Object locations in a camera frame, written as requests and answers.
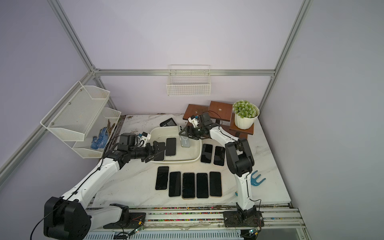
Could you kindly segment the clear case silver phone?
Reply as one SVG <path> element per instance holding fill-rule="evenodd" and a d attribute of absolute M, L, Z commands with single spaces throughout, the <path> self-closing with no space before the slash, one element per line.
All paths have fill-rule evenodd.
<path fill-rule="evenodd" d="M 190 148 L 191 147 L 190 139 L 188 137 L 180 136 L 180 141 L 181 141 L 181 147 L 182 148 Z"/>

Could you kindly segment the black phone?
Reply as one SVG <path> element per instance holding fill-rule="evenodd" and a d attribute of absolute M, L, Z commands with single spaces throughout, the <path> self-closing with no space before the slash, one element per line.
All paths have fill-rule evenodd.
<path fill-rule="evenodd" d="M 175 156 L 176 155 L 176 138 L 167 138 L 166 140 L 166 156 Z"/>

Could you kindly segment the black phone placed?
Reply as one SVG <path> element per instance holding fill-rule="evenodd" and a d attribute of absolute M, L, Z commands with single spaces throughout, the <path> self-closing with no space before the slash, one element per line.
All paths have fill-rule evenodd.
<path fill-rule="evenodd" d="M 168 166 L 158 167 L 156 184 L 155 184 L 156 191 L 162 191 L 168 188 L 169 169 L 170 168 Z"/>
<path fill-rule="evenodd" d="M 195 173 L 183 173 L 182 198 L 194 199 L 196 197 Z"/>
<path fill-rule="evenodd" d="M 181 194 L 181 172 L 171 172 L 169 176 L 169 197 L 180 197 Z"/>

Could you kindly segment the blue case phone large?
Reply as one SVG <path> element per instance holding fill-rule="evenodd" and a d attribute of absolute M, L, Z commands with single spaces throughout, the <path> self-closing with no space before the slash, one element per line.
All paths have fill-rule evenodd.
<path fill-rule="evenodd" d="M 201 163 L 210 164 L 212 162 L 213 145 L 203 144 Z"/>

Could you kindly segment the pink case phone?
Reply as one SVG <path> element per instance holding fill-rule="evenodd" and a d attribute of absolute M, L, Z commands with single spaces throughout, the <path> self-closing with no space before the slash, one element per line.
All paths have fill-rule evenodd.
<path fill-rule="evenodd" d="M 225 165 L 225 153 L 226 150 L 224 147 L 216 146 L 214 153 L 214 165 L 224 166 Z"/>
<path fill-rule="evenodd" d="M 222 197 L 222 180 L 220 172 L 210 172 L 210 196 Z"/>

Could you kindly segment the light blue case phone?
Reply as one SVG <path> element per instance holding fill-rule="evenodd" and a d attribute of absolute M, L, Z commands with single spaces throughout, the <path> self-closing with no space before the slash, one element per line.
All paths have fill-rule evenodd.
<path fill-rule="evenodd" d="M 209 179 L 207 173 L 197 173 L 196 175 L 197 192 L 196 196 L 198 199 L 206 199 L 209 197 Z"/>

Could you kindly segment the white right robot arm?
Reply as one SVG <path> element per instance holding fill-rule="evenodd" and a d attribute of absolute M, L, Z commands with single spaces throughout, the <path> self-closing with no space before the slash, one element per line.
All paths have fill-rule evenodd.
<path fill-rule="evenodd" d="M 214 123 L 208 113 L 188 118 L 188 124 L 180 132 L 180 136 L 193 140 L 212 139 L 225 148 L 227 166 L 236 179 L 238 187 L 237 211 L 242 219 L 257 213 L 257 207 L 251 200 L 251 174 L 255 164 L 249 142 L 245 138 L 231 135 Z"/>

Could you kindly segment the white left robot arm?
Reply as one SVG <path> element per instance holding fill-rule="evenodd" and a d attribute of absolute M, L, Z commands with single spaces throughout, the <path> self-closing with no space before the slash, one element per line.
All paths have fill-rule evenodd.
<path fill-rule="evenodd" d="M 105 151 L 96 167 L 71 190 L 60 197 L 51 197 L 44 206 L 43 232 L 57 240 L 82 240 L 100 227 L 115 225 L 127 227 L 133 222 L 130 208 L 122 204 L 110 204 L 96 210 L 88 205 L 101 187 L 130 160 L 140 159 L 148 163 L 163 156 L 166 147 L 158 142 L 146 143 L 142 135 L 122 134 L 119 141 Z"/>

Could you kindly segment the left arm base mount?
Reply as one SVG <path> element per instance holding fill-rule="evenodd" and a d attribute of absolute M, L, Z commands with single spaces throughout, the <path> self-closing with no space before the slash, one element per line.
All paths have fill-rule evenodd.
<path fill-rule="evenodd" d="M 124 206 L 122 210 L 122 215 L 117 222 L 104 225 L 103 228 L 138 229 L 144 225 L 146 213 L 131 212 L 127 206 Z"/>

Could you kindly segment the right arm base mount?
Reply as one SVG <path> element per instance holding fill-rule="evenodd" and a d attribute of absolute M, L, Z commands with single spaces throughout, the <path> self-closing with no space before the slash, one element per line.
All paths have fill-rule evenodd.
<path fill-rule="evenodd" d="M 262 212 L 256 206 L 248 210 L 223 212 L 225 227 L 264 227 Z"/>

